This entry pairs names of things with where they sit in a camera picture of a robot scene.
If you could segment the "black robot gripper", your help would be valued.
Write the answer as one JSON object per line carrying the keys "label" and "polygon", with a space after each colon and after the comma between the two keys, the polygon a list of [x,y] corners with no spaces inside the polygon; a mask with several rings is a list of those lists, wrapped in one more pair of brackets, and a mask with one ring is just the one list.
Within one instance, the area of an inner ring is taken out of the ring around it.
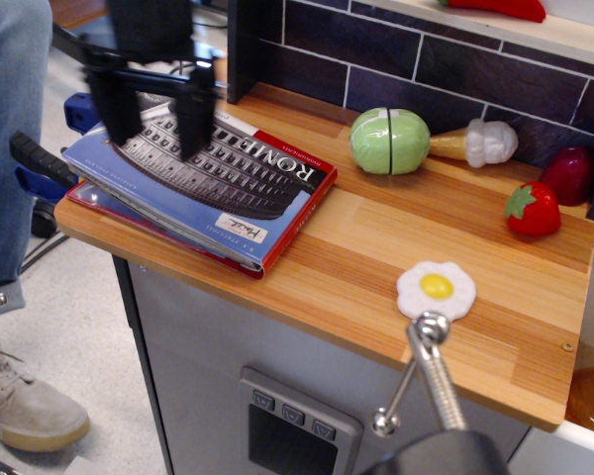
{"label": "black robot gripper", "polygon": [[109,138],[124,145],[142,129],[137,94],[176,99],[180,156],[212,136],[216,99],[210,47],[193,40],[191,1],[53,1],[53,44],[82,66]]}

